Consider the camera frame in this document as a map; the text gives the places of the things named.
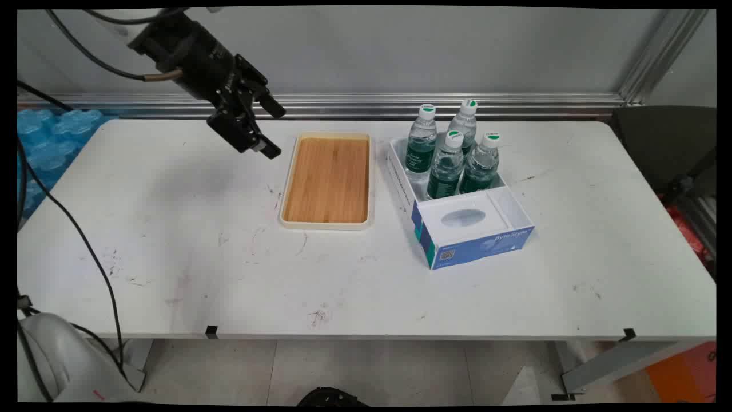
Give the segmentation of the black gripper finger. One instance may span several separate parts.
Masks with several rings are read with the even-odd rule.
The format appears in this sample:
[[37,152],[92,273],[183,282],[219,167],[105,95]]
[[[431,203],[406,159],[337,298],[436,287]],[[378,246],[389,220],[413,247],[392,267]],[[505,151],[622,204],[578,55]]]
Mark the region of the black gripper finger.
[[268,88],[268,79],[242,55],[234,56],[236,70],[240,74],[238,88],[246,92],[249,100],[258,102],[274,119],[286,114],[285,108],[275,100]]
[[236,116],[228,109],[217,109],[206,124],[238,152],[259,152],[268,159],[281,154],[279,146],[261,132],[256,120],[247,113]]

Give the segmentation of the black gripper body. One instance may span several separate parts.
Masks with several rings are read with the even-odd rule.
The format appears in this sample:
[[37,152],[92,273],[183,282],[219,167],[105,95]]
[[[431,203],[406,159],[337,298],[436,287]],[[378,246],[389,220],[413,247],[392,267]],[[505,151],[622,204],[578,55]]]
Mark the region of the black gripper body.
[[172,64],[181,71],[173,82],[198,100],[241,115],[254,102],[238,88],[234,56],[209,32],[194,31],[173,47]]

